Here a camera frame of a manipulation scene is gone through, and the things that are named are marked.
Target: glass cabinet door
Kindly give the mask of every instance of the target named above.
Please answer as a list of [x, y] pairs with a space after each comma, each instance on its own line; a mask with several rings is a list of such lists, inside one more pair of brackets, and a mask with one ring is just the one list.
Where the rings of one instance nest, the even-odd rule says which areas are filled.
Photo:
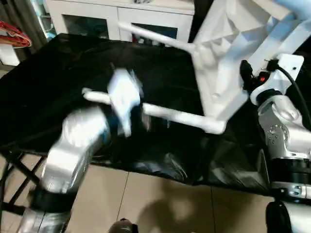
[[57, 34], [68, 33], [120, 40], [116, 7], [49, 0], [47, 5]]
[[106, 19], [69, 15], [63, 15], [63, 18], [69, 34], [109, 39]]

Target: white plastic part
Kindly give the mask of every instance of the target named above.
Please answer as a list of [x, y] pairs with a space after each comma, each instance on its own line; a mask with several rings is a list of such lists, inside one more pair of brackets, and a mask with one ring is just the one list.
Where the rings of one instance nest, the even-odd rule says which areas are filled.
[[108, 85], [108, 94], [127, 137], [131, 135], [131, 111], [140, 104], [139, 93], [134, 77], [126, 69], [116, 69]]
[[[302, 64], [304, 62], [303, 56], [281, 54], [277, 57], [278, 65], [285, 69], [291, 77], [296, 80]], [[274, 89], [280, 91], [285, 95], [287, 88], [290, 87], [291, 82], [289, 79], [279, 70], [273, 72], [269, 79], [261, 86], [257, 87], [250, 95], [250, 100], [254, 105], [258, 105], [256, 100], [257, 96], [265, 90]]]
[[[7, 35], [5, 31], [0, 30], [0, 35]], [[0, 43], [0, 62], [7, 66], [17, 66], [19, 59], [12, 45]]]
[[[83, 96], [86, 100], [99, 102], [104, 104], [111, 104], [108, 94], [99, 91], [92, 91], [90, 89], [84, 89]], [[160, 117], [170, 121], [178, 122], [201, 128], [205, 132], [213, 134], [222, 134], [225, 131], [226, 122], [215, 121], [210, 117], [199, 116], [191, 113], [181, 112], [169, 108], [156, 106], [153, 104], [143, 103], [142, 108], [144, 114], [152, 117]]]
[[[265, 60], [294, 53], [311, 35], [311, 0], [298, 2], [215, 0], [192, 44], [128, 23], [119, 26], [189, 52], [205, 117], [227, 122], [248, 99], [242, 89], [241, 61], [248, 60], [257, 75], [266, 67]], [[191, 119], [186, 124], [192, 125]]]

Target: beige floor tile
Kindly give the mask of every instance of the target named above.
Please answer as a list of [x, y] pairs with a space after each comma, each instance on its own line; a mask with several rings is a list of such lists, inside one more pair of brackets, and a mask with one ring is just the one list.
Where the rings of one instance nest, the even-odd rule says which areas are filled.
[[[22, 161], [29, 169], [32, 169], [38, 160], [39, 160], [39, 157], [37, 156], [26, 155]], [[0, 174], [2, 174], [4, 165], [5, 165], [5, 159], [2, 156], [0, 156]], [[16, 192], [16, 190], [19, 188], [19, 186], [21, 185], [21, 183], [24, 181], [25, 178], [26, 177], [21, 172], [19, 172], [17, 169], [14, 169], [14, 171], [8, 177], [7, 182], [6, 182], [5, 195], [4, 195], [5, 201], [9, 201], [11, 199], [11, 197]], [[22, 194], [16, 201], [17, 205], [23, 205], [25, 203], [28, 191], [30, 187], [33, 185], [34, 184], [29, 184], [28, 187], [24, 189], [24, 191], [22, 192]], [[3, 211], [2, 230], [3, 231], [10, 230], [13, 223], [16, 223], [18, 218], [20, 217], [18, 217], [17, 215]]]
[[212, 188], [216, 233], [265, 233], [271, 197]]
[[210, 187], [130, 173], [118, 219], [141, 233], [213, 233]]
[[[26, 154], [22, 162], [23, 164], [28, 167], [30, 170], [36, 165], [36, 163], [39, 161], [40, 157]], [[25, 180], [26, 176], [21, 173], [19, 170], [14, 169], [14, 172], [8, 177], [7, 183], [6, 183], [6, 189], [5, 189], [5, 195], [4, 200], [9, 201], [11, 197], [15, 194], [17, 189], [20, 187], [20, 185]], [[27, 187], [24, 189], [24, 191], [21, 193], [17, 201], [15, 202], [16, 205], [23, 205], [27, 200], [27, 195], [29, 190], [34, 187], [34, 183], [29, 182]]]
[[2, 78], [3, 77], [3, 75], [5, 75], [7, 73], [7, 71], [6, 70], [0, 70], [0, 78]]
[[[29, 164], [31, 161], [34, 162], [33, 166], [37, 163], [37, 161], [39, 161], [40, 157], [36, 156], [36, 158], [28, 158], [28, 156], [26, 157], [26, 161], [28, 161], [27, 163], [25, 164]], [[43, 163], [41, 164], [41, 166], [38, 168], [38, 170], [36, 171], [36, 175], [37, 177], [41, 177], [41, 173], [42, 173], [42, 170], [43, 170], [43, 167], [44, 167], [44, 163], [45, 161], [43, 161]], [[22, 205], [23, 206], [29, 206], [29, 200], [27, 198], [27, 195], [28, 195], [28, 192], [31, 188], [33, 188], [35, 186], [35, 184], [30, 181], [27, 185], [27, 187], [24, 189], [23, 193], [21, 194], [20, 198], [19, 198], [19, 202], [23, 202]], [[21, 216], [18, 216], [18, 215], [14, 215], [14, 218], [13, 218], [13, 222], [9, 228], [9, 231], [10, 233], [15, 233], [17, 230], [18, 230], [18, 227], [19, 227], [19, 224], [20, 224], [20, 221], [21, 221]]]
[[104, 233], [116, 221], [128, 172], [90, 166], [67, 232]]

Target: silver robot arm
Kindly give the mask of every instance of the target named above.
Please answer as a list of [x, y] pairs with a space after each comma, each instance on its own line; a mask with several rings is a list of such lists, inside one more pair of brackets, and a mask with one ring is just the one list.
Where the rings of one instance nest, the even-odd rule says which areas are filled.
[[[283, 54], [274, 61], [274, 66], [290, 69], [296, 79], [302, 62], [300, 56]], [[251, 101], [259, 106], [259, 124], [269, 154], [267, 167], [276, 201], [267, 206], [267, 229], [269, 233], [309, 233], [311, 132], [303, 126], [301, 113], [283, 95], [290, 86], [287, 77], [274, 68], [272, 70], [267, 78], [264, 73], [256, 77], [250, 64], [241, 65], [244, 88]]]
[[91, 107], [64, 120], [61, 136], [48, 153], [40, 184], [31, 195], [17, 232], [64, 232], [94, 152], [109, 140], [112, 129], [131, 134], [130, 113], [140, 103], [139, 86], [126, 70], [119, 69], [108, 92], [113, 103], [108, 117], [100, 107]]

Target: black table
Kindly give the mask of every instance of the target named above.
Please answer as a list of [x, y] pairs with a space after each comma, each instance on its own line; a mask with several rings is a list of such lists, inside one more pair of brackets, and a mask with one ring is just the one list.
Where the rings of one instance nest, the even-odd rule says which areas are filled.
[[[94, 104], [83, 99], [82, 88], [106, 92], [113, 67], [135, 71], [143, 83], [144, 102], [203, 114], [191, 57], [186, 52], [60, 34], [0, 79], [2, 154], [22, 170], [17, 159], [21, 153], [46, 156], [60, 135], [63, 119], [77, 108]], [[307, 71], [300, 73], [297, 83], [309, 103]], [[292, 96], [299, 108], [295, 94]], [[152, 118], [150, 131], [114, 138], [95, 154], [92, 163], [189, 185], [269, 195], [265, 155], [256, 108], [248, 102], [222, 135]], [[38, 181], [29, 171], [24, 173]]]

